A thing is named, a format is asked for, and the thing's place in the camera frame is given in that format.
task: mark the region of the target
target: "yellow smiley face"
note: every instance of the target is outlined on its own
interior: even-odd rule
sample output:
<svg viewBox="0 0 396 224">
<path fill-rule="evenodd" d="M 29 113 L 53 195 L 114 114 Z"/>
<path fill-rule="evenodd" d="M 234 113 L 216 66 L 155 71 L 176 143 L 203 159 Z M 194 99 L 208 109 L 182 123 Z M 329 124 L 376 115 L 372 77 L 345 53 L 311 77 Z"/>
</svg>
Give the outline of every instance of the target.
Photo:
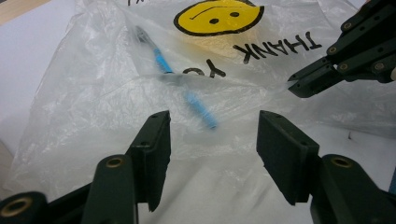
<svg viewBox="0 0 396 224">
<path fill-rule="evenodd" d="M 256 25 L 263 13 L 264 7 L 246 0 L 209 0 L 178 13 L 174 24 L 187 35 L 239 34 Z"/>
</svg>

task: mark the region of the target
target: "plastic bag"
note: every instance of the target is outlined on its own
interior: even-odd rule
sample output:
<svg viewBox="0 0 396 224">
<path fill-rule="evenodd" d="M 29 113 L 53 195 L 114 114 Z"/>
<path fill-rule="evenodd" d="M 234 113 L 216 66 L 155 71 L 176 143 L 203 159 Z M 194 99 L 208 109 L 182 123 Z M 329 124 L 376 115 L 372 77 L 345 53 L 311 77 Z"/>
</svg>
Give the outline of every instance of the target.
<svg viewBox="0 0 396 224">
<path fill-rule="evenodd" d="M 184 200 L 207 193 L 206 199 L 216 200 L 197 204 L 196 209 L 207 206 L 205 213 L 234 213 L 228 220 L 231 223 L 239 223 L 249 214 L 254 216 L 245 219 L 247 223 L 259 222 L 263 208 L 274 217 L 276 209 L 283 208 L 279 211 L 306 223 L 307 206 L 288 208 L 269 175 L 262 177 L 265 172 L 255 153 L 258 112 L 275 111 L 300 124 L 319 120 L 323 113 L 316 106 L 331 98 L 322 94 L 300 100 L 287 91 L 285 82 L 323 56 L 339 36 L 340 31 L 327 18 L 341 13 L 337 19 L 342 21 L 353 9 L 348 11 L 343 1 L 257 0 L 255 6 L 265 10 L 255 26 L 240 34 L 201 37 L 181 33 L 174 25 L 176 14 L 196 3 L 146 1 L 127 7 L 126 1 L 77 1 L 80 14 L 71 21 L 42 80 L 6 187 L 13 192 L 39 190 L 50 200 L 77 189 L 92 180 L 99 160 L 128 148 L 149 115 L 169 109 L 172 162 L 165 188 L 172 192 L 166 191 L 165 205 L 172 196 L 180 197 L 172 207 L 178 209 Z M 136 36 L 137 25 L 146 30 L 177 74 L 186 69 L 192 72 L 161 74 L 152 49 Z M 226 76 L 215 73 L 211 77 L 213 67 L 208 60 Z M 204 75 L 196 75 L 197 69 Z M 215 130 L 208 129 L 191 109 L 186 91 L 193 92 L 218 120 Z M 336 124 L 331 116 L 325 119 Z M 180 183 L 189 179 L 191 187 L 180 193 Z M 197 180 L 203 180 L 207 188 Z M 221 188 L 209 183 L 219 183 Z M 202 192 L 191 195 L 195 185 Z M 260 197 L 269 199 L 261 203 Z M 221 207 L 229 202 L 246 208 Z M 280 218 L 280 223 L 295 220 Z M 211 220 L 224 219 L 212 216 Z"/>
</svg>

